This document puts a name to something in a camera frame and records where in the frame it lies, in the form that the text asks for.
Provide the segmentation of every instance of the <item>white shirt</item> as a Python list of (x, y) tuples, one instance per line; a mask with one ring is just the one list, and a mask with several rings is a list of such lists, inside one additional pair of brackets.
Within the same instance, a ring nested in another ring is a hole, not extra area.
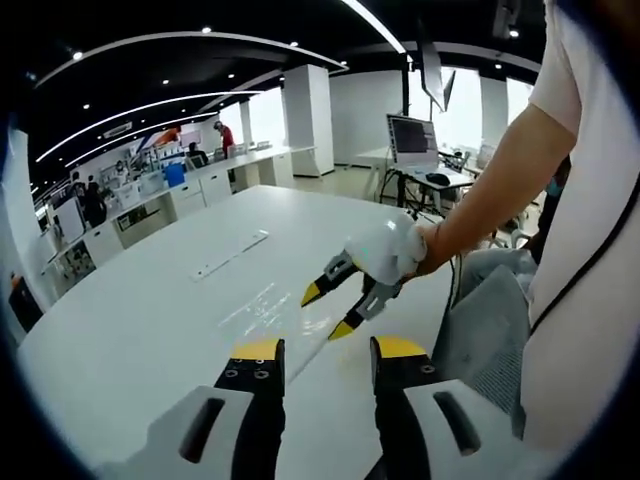
[[(531, 103), (577, 136), (572, 170), (533, 280), (531, 323), (603, 243), (640, 170), (629, 108), (580, 28), (547, 2), (547, 48)], [(640, 213), (524, 351), (525, 441), (569, 449), (615, 393), (640, 326)]]

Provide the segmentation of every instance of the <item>computer monitor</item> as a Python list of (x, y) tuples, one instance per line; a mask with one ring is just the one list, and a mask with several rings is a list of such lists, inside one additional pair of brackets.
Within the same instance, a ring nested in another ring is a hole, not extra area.
[(433, 122), (387, 115), (393, 160), (400, 166), (438, 168), (438, 143)]

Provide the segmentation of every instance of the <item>floor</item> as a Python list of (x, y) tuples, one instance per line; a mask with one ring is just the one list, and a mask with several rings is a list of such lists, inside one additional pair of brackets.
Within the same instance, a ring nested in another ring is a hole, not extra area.
[[(362, 199), (369, 173), (370, 170), (368, 168), (345, 168), (336, 166), (334, 172), (321, 178), (294, 177), (294, 183), (295, 188), (306, 192), (328, 193), (331, 195)], [(373, 195), (369, 195), (366, 199), (377, 201), (377, 198), (375, 200), (373, 199)], [(384, 203), (394, 205), (395, 200), (385, 198)], [(537, 231), (539, 216), (540, 207), (533, 204), (530, 205), (525, 211), (521, 230), (528, 234), (535, 233)], [(510, 243), (510, 233), (507, 231), (499, 231), (498, 238)]]

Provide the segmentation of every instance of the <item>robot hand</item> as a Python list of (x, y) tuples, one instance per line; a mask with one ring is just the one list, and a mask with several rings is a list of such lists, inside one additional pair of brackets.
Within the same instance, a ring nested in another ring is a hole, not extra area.
[(323, 275), (313, 282), (301, 302), (304, 307), (340, 286), (347, 278), (364, 273), (363, 296), (329, 335), (335, 340), (350, 334), (363, 320), (371, 320), (395, 298), (402, 279), (414, 273), (427, 247), (413, 219), (400, 213), (358, 237), (347, 239), (345, 249), (332, 258)]

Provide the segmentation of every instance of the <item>ceiling light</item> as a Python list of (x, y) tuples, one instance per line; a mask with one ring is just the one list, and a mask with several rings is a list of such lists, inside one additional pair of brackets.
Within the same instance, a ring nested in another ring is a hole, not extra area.
[(358, 0), (342, 0), (342, 2), (360, 15), (369, 25), (377, 30), (377, 32), (384, 37), (384, 39), (391, 44), (391, 46), (398, 53), (406, 53), (407, 51), (402, 46), (400, 41), (393, 36), (393, 34), (385, 27), (380, 20), (378, 20), (369, 10), (367, 10)]
[(65, 143), (67, 143), (67, 142), (69, 142), (71, 140), (73, 140), (74, 138), (78, 137), (79, 135), (82, 135), (83, 133), (86, 133), (89, 130), (91, 130), (93, 128), (96, 128), (96, 127), (99, 127), (100, 125), (103, 125), (103, 124), (105, 124), (107, 122), (115, 120), (116, 118), (120, 118), (120, 117), (124, 117), (125, 115), (129, 115), (130, 113), (139, 112), (139, 111), (145, 110), (147, 108), (157, 107), (157, 106), (164, 105), (164, 104), (167, 104), (167, 103), (181, 102), (181, 101), (184, 101), (184, 100), (194, 100), (196, 98), (221, 97), (221, 96), (225, 96), (225, 95), (247, 95), (247, 94), (253, 95), (253, 94), (258, 94), (258, 93), (263, 93), (263, 91), (262, 90), (242, 90), (242, 91), (237, 91), (237, 92), (199, 93), (197, 95), (188, 95), (186, 97), (169, 98), (167, 100), (161, 100), (159, 102), (149, 103), (149, 104), (143, 105), (141, 107), (132, 108), (131, 110), (127, 110), (126, 112), (118, 113), (116, 115), (112, 115), (111, 117), (105, 118), (104, 120), (100, 120), (99, 122), (96, 122), (93, 125), (89, 125), (88, 127), (77, 131), (73, 135), (68, 136), (67, 138), (65, 138), (64, 140), (62, 140), (61, 142), (57, 143), (56, 145), (51, 147), (49, 150), (44, 152), (38, 158), (36, 158), (36, 163), (41, 162), (42, 159), (44, 157), (46, 157), (47, 155), (49, 155), (51, 152), (53, 152), (54, 150), (57, 150), (62, 145), (64, 145)]

